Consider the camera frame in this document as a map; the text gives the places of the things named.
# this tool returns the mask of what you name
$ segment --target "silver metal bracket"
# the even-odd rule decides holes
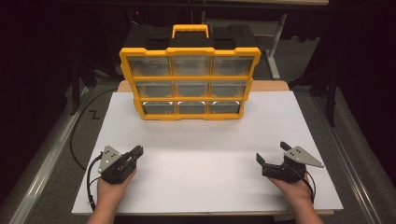
[[[116,149],[111,146],[106,146],[103,152],[102,160],[99,164],[99,174],[105,171],[109,166],[116,162],[122,156]]]
[[[311,156],[311,154],[305,151],[302,147],[294,147],[289,149],[284,153],[284,156],[301,164],[317,166],[320,168],[324,167],[322,162],[315,159],[315,157]]]

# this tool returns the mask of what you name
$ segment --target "gray carpet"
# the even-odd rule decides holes
[[[260,40],[261,48],[268,43],[267,40]],[[279,74],[286,81],[299,77],[306,67],[312,54],[316,41],[299,43],[297,39],[281,41],[276,52],[276,64]],[[261,60],[254,74],[255,79],[271,79],[265,60]],[[100,80],[93,90],[91,99],[102,92],[111,90],[118,86],[117,82]],[[317,101],[307,93],[307,87],[297,88],[295,95],[300,108],[303,111],[307,125],[318,146],[318,150],[326,163],[334,186],[340,196],[345,209],[336,212],[334,215],[322,217],[325,223],[372,223],[367,220],[367,214],[361,208],[361,203],[351,187],[351,181],[347,177],[346,167],[342,163],[342,158],[338,153],[337,143],[334,142],[332,132],[338,133],[339,140],[345,147],[353,167],[359,174],[361,182],[364,184],[367,194],[370,196],[375,211],[381,218],[382,223],[396,223],[396,192],[391,185],[385,172],[376,160],[373,152],[368,147],[362,136],[359,125],[350,115],[341,92],[337,92],[337,105],[335,106],[335,129],[329,129],[318,108]],[[82,115],[73,138],[73,147],[78,160],[86,166],[92,153],[97,135],[100,131],[103,119],[106,115],[108,102],[111,93],[104,94],[97,98]],[[42,149],[37,152],[36,157],[29,165],[27,172],[21,178],[19,184],[8,197],[5,205],[1,208],[0,223],[8,223],[13,212],[19,205],[21,198],[35,177],[35,172],[39,168],[40,162],[45,158],[48,150]],[[76,198],[84,171],[75,163],[70,146],[64,146],[61,157],[58,160],[47,186],[44,188],[40,198],[35,204],[26,223],[84,223],[87,217],[75,216],[71,210]],[[151,223],[165,223],[151,220]],[[131,223],[150,223],[149,220],[135,219]],[[191,220],[182,219],[179,223],[190,223]],[[252,217],[240,223],[263,223],[262,217]]]

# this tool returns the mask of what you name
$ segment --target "transparent drawer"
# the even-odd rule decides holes
[[[168,57],[128,57],[134,76],[169,76]]]
[[[237,114],[241,103],[237,101],[215,101],[209,104],[211,114]]]
[[[175,114],[173,102],[143,102],[146,114]]]
[[[209,81],[175,81],[176,96],[207,96]]]
[[[247,76],[253,57],[213,57],[213,76]]]
[[[140,97],[170,97],[172,96],[171,81],[137,81],[136,87]]]
[[[244,95],[246,81],[212,81],[210,96],[241,97]]]
[[[179,114],[204,114],[206,102],[177,102]]]
[[[209,76],[210,57],[179,55],[171,58],[175,76]]]

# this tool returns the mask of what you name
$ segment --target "hand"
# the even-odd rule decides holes
[[[98,179],[98,202],[95,211],[87,223],[110,224],[114,222],[119,204],[125,196],[126,189],[136,172],[137,170],[135,169],[121,184],[110,185],[102,178]]]
[[[302,181],[295,183],[287,183],[268,177],[268,179],[276,185],[285,196],[298,224],[322,224],[322,220],[314,209],[311,201],[311,192],[308,186]]]

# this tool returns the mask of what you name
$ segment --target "yellow and black tool organizer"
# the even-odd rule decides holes
[[[261,52],[247,25],[132,26],[121,69],[142,119],[240,119]]]

